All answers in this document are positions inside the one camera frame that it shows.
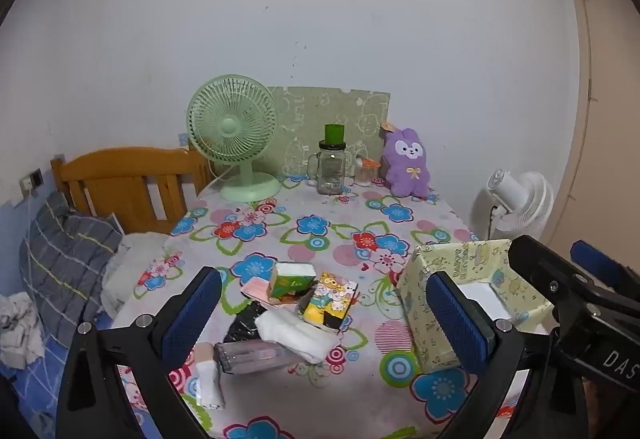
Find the pink cloth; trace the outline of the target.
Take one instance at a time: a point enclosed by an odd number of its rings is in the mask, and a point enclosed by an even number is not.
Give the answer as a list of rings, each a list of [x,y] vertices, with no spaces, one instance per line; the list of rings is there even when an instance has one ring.
[[[280,300],[270,296],[270,283],[262,277],[251,277],[242,287],[241,293],[250,298],[256,300],[265,307],[267,306],[279,306]]]

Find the wall power outlet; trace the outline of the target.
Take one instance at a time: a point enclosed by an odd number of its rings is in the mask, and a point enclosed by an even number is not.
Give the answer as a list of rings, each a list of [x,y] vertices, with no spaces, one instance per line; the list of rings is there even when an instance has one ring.
[[[28,173],[20,180],[20,188],[24,194],[29,194],[43,185],[43,176],[40,168]]]

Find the yellow patterned storage box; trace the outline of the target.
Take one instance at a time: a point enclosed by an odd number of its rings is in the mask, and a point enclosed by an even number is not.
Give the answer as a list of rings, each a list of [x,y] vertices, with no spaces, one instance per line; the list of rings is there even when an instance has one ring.
[[[510,240],[420,246],[397,289],[426,373],[462,365],[484,371],[497,338],[492,322],[538,332],[552,305],[510,265]]]

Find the clear plastic tissue pack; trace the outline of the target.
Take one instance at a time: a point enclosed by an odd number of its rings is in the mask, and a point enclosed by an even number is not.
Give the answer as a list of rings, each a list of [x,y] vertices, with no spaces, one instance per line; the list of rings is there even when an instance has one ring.
[[[299,363],[290,349],[270,341],[229,341],[214,346],[215,357],[226,374],[252,374]]]

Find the black plastic bag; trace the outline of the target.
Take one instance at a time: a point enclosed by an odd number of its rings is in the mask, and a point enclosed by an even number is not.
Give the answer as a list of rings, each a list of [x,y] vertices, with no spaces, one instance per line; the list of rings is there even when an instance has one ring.
[[[238,341],[254,341],[259,339],[256,319],[265,313],[267,309],[258,301],[253,300],[235,316],[224,335],[224,343],[237,343]]]

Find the floral tablecloth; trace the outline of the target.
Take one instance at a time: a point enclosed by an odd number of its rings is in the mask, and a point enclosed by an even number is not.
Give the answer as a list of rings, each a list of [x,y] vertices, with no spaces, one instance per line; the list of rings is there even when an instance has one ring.
[[[268,280],[284,261],[311,263],[318,273],[356,283],[343,329],[321,360],[226,375],[220,410],[198,404],[198,374],[186,361],[170,375],[180,396],[216,438],[433,438],[474,379],[448,352],[424,351],[437,329],[405,282],[419,258],[454,281],[514,298],[510,317],[528,318],[535,294],[510,270],[506,244],[477,240],[438,196],[399,199],[382,187],[356,186],[329,198],[288,179],[259,203],[218,194],[196,202],[148,263],[128,270],[116,324],[156,312],[211,266],[220,272],[222,294],[202,338],[216,344],[248,305],[250,281]]]

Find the small jar of cotton swabs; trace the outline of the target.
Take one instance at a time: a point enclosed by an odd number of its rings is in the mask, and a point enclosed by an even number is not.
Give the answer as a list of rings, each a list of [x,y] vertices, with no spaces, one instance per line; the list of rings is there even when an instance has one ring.
[[[361,187],[370,186],[373,180],[378,177],[378,170],[381,164],[358,154],[355,159],[354,181]]]

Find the white tissue paper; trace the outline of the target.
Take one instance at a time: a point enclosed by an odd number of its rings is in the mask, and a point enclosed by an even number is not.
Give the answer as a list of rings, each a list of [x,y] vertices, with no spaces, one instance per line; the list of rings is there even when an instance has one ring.
[[[340,344],[336,334],[318,329],[288,309],[269,308],[255,319],[255,325],[262,341],[280,344],[311,364],[323,362]]]

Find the crumpled white grey cloth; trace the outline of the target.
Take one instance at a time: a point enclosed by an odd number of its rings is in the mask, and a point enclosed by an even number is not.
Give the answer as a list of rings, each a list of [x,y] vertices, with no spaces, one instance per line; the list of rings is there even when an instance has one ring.
[[[25,370],[44,356],[42,325],[38,310],[26,292],[1,296],[1,362]]]

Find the beige and white sock roll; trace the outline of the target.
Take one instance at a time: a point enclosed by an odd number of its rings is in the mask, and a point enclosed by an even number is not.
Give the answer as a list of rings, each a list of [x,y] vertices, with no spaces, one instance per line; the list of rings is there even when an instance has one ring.
[[[193,348],[198,389],[196,399],[201,407],[209,410],[224,408],[224,396],[220,387],[220,367],[212,344],[198,343]]]

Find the beige door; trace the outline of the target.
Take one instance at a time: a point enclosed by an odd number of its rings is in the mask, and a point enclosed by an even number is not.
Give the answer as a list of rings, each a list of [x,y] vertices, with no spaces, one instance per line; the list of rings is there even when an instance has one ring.
[[[631,0],[574,0],[579,89],[570,156],[542,238],[584,240],[639,267],[639,13]]]

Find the yellow cartoon tissue pack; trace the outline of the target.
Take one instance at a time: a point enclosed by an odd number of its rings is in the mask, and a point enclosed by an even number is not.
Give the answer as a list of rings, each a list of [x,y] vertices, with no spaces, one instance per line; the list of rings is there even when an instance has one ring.
[[[323,271],[302,312],[307,323],[338,333],[358,292],[358,283]]]

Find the wooden bed headboard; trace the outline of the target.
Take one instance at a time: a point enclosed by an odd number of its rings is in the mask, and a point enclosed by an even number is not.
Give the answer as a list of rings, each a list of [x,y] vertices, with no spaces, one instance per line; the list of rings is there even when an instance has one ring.
[[[51,161],[56,190],[85,215],[115,215],[127,233],[168,234],[186,214],[182,184],[201,193],[213,180],[198,151],[122,147]]]

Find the grey plaid pillow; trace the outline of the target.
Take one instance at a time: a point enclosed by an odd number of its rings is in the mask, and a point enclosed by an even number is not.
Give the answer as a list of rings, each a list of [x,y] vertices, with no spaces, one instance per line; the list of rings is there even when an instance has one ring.
[[[103,310],[102,283],[124,231],[115,215],[84,215],[54,191],[32,219],[20,249],[27,293],[46,334],[72,344],[77,326]]]

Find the green desk fan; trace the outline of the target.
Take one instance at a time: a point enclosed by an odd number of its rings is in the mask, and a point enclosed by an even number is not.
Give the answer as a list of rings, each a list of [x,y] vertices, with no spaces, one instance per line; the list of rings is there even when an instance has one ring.
[[[220,188],[230,202],[259,202],[279,192],[276,177],[253,168],[278,127],[272,93],[244,75],[213,78],[198,88],[186,109],[186,130],[193,147],[206,160],[238,170]]]

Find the white blanket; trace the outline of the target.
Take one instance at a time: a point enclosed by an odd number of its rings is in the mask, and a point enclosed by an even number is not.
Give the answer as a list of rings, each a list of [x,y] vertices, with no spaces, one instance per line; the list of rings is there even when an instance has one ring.
[[[129,233],[122,238],[106,265],[100,294],[103,309],[112,320],[134,291],[144,294],[151,280],[167,277],[166,240],[166,234],[156,232]]]

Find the green cup on jar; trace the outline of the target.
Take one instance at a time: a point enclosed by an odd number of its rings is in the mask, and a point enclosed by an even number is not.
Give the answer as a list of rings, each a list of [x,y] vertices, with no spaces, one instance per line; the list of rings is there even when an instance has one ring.
[[[344,146],[345,126],[341,124],[326,124],[324,126],[323,142],[330,147]]]

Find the green patterned cardboard panel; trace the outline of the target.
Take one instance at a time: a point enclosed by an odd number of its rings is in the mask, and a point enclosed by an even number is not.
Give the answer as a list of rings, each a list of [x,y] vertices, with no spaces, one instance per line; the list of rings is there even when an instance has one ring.
[[[328,138],[346,144],[346,173],[361,155],[377,161],[384,138],[390,94],[328,87],[271,86],[279,126],[268,149],[254,164],[256,170],[282,177],[302,176],[311,155]]]

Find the glass mason jar mug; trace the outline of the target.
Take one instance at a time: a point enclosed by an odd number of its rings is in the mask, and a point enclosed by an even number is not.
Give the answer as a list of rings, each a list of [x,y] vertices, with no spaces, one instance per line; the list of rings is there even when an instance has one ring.
[[[314,181],[322,196],[340,196],[343,193],[346,170],[346,144],[319,142],[319,150],[307,161],[307,176]]]

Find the white standing fan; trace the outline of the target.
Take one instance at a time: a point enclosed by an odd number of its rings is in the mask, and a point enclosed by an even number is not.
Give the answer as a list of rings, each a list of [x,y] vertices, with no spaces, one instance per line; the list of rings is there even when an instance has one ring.
[[[480,190],[480,211],[474,231],[479,239],[540,239],[551,216],[554,191],[539,172],[512,175],[497,168]]]

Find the purple plush bunny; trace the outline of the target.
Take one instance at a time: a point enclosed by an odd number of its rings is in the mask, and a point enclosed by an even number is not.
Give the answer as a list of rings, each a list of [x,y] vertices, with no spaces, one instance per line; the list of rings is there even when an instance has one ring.
[[[423,144],[415,130],[405,128],[387,132],[382,160],[384,178],[393,196],[427,198],[431,174],[426,166]]]

